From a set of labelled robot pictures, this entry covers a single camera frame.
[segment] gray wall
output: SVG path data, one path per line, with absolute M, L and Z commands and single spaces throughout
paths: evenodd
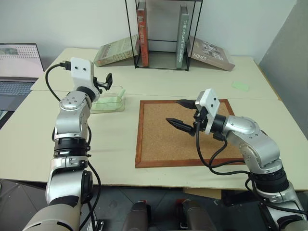
M 260 67 L 308 138 L 307 0 L 297 1 Z

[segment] black metal bookshelf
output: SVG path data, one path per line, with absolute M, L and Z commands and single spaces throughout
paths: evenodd
M 192 9 L 192 16 L 190 18 L 190 28 L 189 28 L 189 36 L 191 34 L 191 28 L 192 28 L 192 22 L 194 19 L 194 13 L 195 13 L 195 7 L 196 7 L 196 2 L 200 4 L 200 9 L 198 12 L 198 17 L 197 17 L 197 23 L 196 23 L 196 28 L 195 32 L 193 34 L 193 43 L 192 43 L 192 50 L 197 34 L 197 29 L 198 29 L 198 24 L 199 24 L 199 19 L 200 19 L 200 14 L 202 10 L 202 4 L 203 0 L 176 0 L 176 1 L 188 1 L 188 2 L 193 2 L 193 9 Z M 138 7 L 139 0 L 135 0 L 135 7 L 136 7 L 136 12 L 137 12 L 137 7 Z M 125 7 L 126 7 L 126 14 L 127 14 L 127 20 L 128 20 L 128 29 L 129 29 L 129 36 L 130 36 L 130 44 L 131 44 L 131 50 L 133 54 L 133 61 L 135 68 L 151 68 L 151 69 L 165 69 L 165 70 L 184 70 L 184 71 L 189 71 L 190 63 L 191 63 L 191 57 L 192 57 L 192 52 L 191 55 L 189 56 L 187 53 L 187 46 L 185 48 L 184 52 L 184 57 L 183 57 L 183 65 L 181 69 L 176 68 L 176 52 L 175 51 L 151 51 L 149 50 L 149 60 L 150 60 L 150 65 L 147 67 L 142 66 L 141 62 L 141 49 L 139 48 L 139 53 L 134 54 L 134 49 L 133 49 L 133 42 L 131 38 L 131 30 L 130 30 L 130 22 L 129 22 L 129 14 L 128 14 L 128 7 L 127 7 L 127 0 L 125 0 Z M 148 39 L 148 41 L 151 42 L 162 42 L 165 44 L 176 44 L 177 41 L 173 40 L 159 40 L 159 39 Z

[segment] cork board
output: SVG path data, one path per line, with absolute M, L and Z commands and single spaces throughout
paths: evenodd
M 228 100 L 219 101 L 219 114 L 234 115 Z M 140 101 L 135 168 L 202 166 L 195 137 L 176 129 L 165 120 L 176 118 L 192 126 L 194 113 L 195 110 L 184 108 L 176 101 Z M 215 140 L 212 134 L 200 132 L 200 148 L 207 162 L 222 145 L 223 142 Z M 243 160 L 238 149 L 232 145 L 228 145 L 213 164 L 228 160 Z

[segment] wooden frame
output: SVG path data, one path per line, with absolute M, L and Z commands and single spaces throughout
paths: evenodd
M 230 115 L 234 115 L 234 112 L 227 99 L 219 100 L 221 103 L 225 103 L 227 110 Z M 142 161 L 142 134 L 143 134 L 143 116 L 144 116 L 144 105 L 146 103 L 176 103 L 176 100 L 141 100 L 140 101 L 140 111 L 139 111 L 139 123 L 138 123 L 138 134 L 137 134 L 137 147 L 136 147 L 136 158 L 135 158 L 135 168 L 145 168 L 145 167 L 184 167 L 184 166 L 203 166 L 200 159 L 186 159 L 186 160 L 154 160 L 154 161 Z M 220 164 L 229 160 L 239 160 L 243 161 L 243 158 L 220 158 L 215 159 L 213 164 Z

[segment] book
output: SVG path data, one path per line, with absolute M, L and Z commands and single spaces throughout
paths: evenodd
M 137 21 L 141 49 L 141 60 L 144 67 L 149 66 L 149 43 L 146 19 L 146 2 L 140 1 L 137 7 Z
M 134 55 L 138 55 L 139 54 L 138 35 L 132 36 L 131 40 L 134 48 Z M 125 39 L 121 39 L 119 41 L 115 41 L 101 46 L 94 58 L 94 63 L 97 67 L 99 67 L 106 64 L 114 63 L 116 61 L 127 59 L 132 56 L 133 52 L 131 50 L 130 37 L 127 37 Z
M 176 67 L 182 68 L 185 44 L 188 39 L 189 14 L 186 6 L 180 6 L 178 40 L 177 40 L 177 60 Z
M 191 56 L 192 59 L 219 67 L 227 71 L 231 71 L 235 67 L 231 56 L 226 50 L 198 38 L 195 38 L 193 45 L 193 36 L 189 37 L 189 42 L 187 43 L 187 52 L 188 56 Z

